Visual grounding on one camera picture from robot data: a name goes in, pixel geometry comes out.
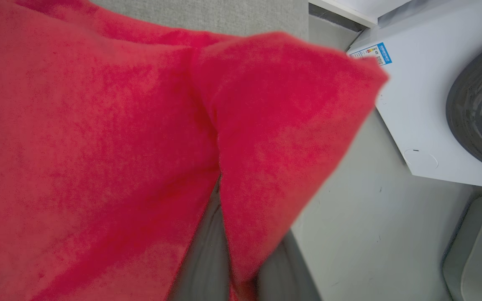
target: red sweater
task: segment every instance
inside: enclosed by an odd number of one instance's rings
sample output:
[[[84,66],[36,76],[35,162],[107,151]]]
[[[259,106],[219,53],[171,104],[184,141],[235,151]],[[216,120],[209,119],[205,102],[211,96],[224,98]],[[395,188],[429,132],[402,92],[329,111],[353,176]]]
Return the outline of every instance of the red sweater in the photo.
[[[0,0],[0,301],[164,299],[219,173],[247,286],[386,79],[285,33]]]

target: gray floor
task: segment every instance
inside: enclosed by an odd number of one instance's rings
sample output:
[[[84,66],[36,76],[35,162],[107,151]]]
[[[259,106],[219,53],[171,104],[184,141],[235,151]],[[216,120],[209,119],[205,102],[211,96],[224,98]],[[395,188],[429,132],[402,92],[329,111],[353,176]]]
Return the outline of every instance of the gray floor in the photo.
[[[310,40],[356,33],[310,17]],[[293,227],[326,301],[446,301],[440,261],[473,187],[410,174],[377,112]]]

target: sticker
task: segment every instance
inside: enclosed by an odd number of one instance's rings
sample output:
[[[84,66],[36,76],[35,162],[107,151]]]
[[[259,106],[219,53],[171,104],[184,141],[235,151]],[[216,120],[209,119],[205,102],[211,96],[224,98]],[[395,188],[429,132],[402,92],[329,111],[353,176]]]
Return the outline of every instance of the sticker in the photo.
[[[386,65],[392,63],[392,59],[390,59],[390,55],[384,46],[384,43],[379,43],[377,45],[373,45],[366,49],[356,51],[355,53],[350,54],[351,57],[376,57],[377,61],[379,62],[379,66]]]

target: sweater sleeve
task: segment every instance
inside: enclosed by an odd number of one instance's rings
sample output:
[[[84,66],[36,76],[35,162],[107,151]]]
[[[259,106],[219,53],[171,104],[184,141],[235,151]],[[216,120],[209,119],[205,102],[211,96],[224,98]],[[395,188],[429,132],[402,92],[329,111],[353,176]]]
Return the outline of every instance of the sweater sleeve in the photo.
[[[374,60],[285,33],[207,46],[192,72],[218,132],[220,199],[240,284],[336,168],[387,76]]]

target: washing machine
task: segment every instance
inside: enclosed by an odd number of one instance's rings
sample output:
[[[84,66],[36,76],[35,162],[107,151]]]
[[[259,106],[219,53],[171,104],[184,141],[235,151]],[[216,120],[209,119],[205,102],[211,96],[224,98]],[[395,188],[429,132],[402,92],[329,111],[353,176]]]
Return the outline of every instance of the washing machine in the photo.
[[[348,53],[390,75],[377,110],[413,175],[482,186],[482,0],[413,0]]]

